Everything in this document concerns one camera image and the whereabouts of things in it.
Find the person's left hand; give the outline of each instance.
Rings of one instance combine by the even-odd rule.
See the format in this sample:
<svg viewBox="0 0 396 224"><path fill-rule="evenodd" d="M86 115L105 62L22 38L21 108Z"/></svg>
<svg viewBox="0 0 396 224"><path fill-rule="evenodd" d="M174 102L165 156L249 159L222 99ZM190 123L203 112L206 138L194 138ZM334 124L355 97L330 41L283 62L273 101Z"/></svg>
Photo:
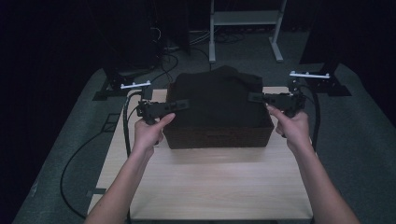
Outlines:
<svg viewBox="0 0 396 224"><path fill-rule="evenodd" d="M175 114L168 114L153 125L148 125L144 120L134 124L134 149L152 150L156 143L163 140L163 127L169 124Z"/></svg>

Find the light wood tabletop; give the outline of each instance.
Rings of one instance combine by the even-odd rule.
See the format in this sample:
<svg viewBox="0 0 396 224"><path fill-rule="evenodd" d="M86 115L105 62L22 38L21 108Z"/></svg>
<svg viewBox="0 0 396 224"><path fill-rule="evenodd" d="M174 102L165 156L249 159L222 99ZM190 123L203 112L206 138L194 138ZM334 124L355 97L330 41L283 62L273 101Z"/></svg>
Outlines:
<svg viewBox="0 0 396 224"><path fill-rule="evenodd" d="M264 87L266 93L286 92ZM165 102L166 90L154 90L153 102ZM137 106L133 97L129 111ZM274 125L277 120L271 116ZM129 122L134 136L136 113ZM312 210L286 139L273 131L266 147L170 149L164 139L131 204L132 219L280 220L309 219ZM122 118L114 133L97 183L108 189L126 161ZM102 195L94 194L89 211Z"/></svg>

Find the black handheld controller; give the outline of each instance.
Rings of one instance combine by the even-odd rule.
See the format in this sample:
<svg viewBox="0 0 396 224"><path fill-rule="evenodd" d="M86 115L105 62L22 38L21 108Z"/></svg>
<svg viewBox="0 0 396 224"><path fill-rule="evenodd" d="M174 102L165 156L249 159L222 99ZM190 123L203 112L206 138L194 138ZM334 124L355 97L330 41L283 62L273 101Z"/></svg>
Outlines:
<svg viewBox="0 0 396 224"><path fill-rule="evenodd" d="M300 84L296 79L289 81L288 88L290 92L279 94L250 92L248 100L273 105L284 111L289 118L293 118L299 110L304 109L306 97L300 91Z"/></svg>
<svg viewBox="0 0 396 224"><path fill-rule="evenodd" d="M189 100L179 100L171 103L158 103L151 102L151 97L152 89L143 89L142 98L136 108L137 116L142 117L148 125L155 124L155 119L161 119L167 114L190 107Z"/></svg>

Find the forearm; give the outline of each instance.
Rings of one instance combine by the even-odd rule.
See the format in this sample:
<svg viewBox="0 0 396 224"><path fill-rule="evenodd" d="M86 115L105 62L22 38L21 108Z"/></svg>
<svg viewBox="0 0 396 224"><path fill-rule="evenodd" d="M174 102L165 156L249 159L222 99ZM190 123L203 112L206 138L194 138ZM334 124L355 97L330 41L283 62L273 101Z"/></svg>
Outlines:
<svg viewBox="0 0 396 224"><path fill-rule="evenodd" d="M310 144L293 151L317 223L359 223Z"/></svg>
<svg viewBox="0 0 396 224"><path fill-rule="evenodd" d="M133 150L85 223L123 223L148 162L149 155Z"/></svg>

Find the human arm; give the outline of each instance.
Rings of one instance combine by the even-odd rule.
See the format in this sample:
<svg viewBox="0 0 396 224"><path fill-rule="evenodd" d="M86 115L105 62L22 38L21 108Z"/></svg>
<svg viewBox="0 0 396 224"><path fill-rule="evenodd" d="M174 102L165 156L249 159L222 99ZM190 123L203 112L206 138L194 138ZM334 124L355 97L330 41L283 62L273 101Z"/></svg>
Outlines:
<svg viewBox="0 0 396 224"><path fill-rule="evenodd" d="M292 119L268 106L278 119L276 132L285 134L287 144L296 158L309 202L317 223L360 223L341 197L319 161L309 139L308 116L299 112Z"/></svg>
<svg viewBox="0 0 396 224"><path fill-rule="evenodd" d="M162 129L174 117L175 114L169 114L154 125L147 125L143 120L134 125L134 146L131 155L122 165L105 195L91 210L85 223L124 222L149 159L154 153L153 146L163 140Z"/></svg>

